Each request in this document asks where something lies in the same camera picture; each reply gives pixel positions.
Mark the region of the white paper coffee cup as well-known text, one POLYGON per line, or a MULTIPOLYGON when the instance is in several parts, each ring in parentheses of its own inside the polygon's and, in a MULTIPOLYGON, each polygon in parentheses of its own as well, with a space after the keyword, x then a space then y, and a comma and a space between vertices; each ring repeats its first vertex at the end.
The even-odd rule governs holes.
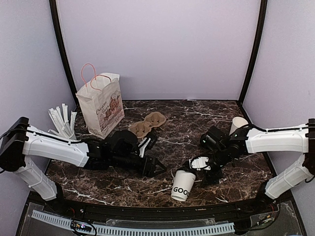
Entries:
POLYGON ((249 124, 248 121, 243 118, 243 117, 234 117, 232 119, 232 124, 231 124, 231 128, 230 128, 230 132, 229 134, 231 135, 233 132, 236 131, 236 129, 249 124))

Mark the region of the white paper takeout bag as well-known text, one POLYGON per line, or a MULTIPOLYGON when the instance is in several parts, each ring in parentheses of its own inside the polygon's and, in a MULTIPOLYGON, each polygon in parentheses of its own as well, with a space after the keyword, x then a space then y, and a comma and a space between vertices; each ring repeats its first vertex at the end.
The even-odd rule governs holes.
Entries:
POLYGON ((84 80, 76 97, 89 133, 105 139, 125 116, 120 75, 93 71, 94 76, 84 80))

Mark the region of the bundle of straws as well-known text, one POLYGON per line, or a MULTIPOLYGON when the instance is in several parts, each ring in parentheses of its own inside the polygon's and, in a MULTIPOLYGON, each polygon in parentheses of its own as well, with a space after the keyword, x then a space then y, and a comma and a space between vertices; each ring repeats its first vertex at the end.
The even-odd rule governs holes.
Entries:
POLYGON ((70 116, 68 116, 68 106, 66 104, 62 103, 61 107, 50 108, 48 114, 56 128, 56 131, 49 129, 49 133, 67 139, 72 132, 75 132, 74 125, 77 112, 71 111, 70 116))

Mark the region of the single black cup lid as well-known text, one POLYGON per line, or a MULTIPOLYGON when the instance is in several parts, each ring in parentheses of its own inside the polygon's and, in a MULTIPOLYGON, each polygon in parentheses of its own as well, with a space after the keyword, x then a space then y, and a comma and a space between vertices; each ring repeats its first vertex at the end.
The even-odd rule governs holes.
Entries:
POLYGON ((180 167, 176 170, 176 172, 178 172, 178 171, 184 171, 185 173, 191 173, 191 174, 194 174, 195 176, 197 176, 196 170, 191 169, 189 167, 180 167))

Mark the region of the paper cup holding straws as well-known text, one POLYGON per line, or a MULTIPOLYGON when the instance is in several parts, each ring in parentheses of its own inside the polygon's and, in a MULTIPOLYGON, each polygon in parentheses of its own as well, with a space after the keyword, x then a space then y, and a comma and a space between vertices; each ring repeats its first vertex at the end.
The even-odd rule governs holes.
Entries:
POLYGON ((72 132, 72 134, 69 135, 68 139, 77 140, 75 136, 75 132, 72 132))

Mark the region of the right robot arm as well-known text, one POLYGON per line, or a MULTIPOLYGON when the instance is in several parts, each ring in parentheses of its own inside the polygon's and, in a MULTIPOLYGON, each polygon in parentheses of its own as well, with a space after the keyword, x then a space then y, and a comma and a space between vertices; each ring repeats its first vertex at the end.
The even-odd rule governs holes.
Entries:
POLYGON ((251 203, 255 213, 262 213, 282 193, 300 182, 315 176, 315 120, 293 127, 263 129, 253 124, 237 128, 225 135, 212 126, 200 139, 202 147, 213 151, 209 156, 201 156, 191 167, 206 170, 209 175, 218 172, 224 165, 241 155, 292 151, 301 155, 290 167, 278 176, 262 184, 262 194, 251 203))

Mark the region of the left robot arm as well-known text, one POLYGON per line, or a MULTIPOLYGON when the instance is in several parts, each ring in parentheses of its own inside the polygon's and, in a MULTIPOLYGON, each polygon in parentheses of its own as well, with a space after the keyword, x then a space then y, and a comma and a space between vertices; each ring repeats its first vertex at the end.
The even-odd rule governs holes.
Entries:
POLYGON ((153 132, 149 132, 140 142, 132 132, 121 130, 102 141, 72 140, 39 130, 29 125, 28 118, 21 117, 0 137, 0 167, 4 172, 19 176, 43 200, 50 202, 58 214, 66 214, 69 202, 63 199, 62 187, 35 165, 32 156, 63 161, 87 170, 119 167, 136 170, 145 177, 155 177, 166 172, 166 167, 145 152, 157 139, 153 132))

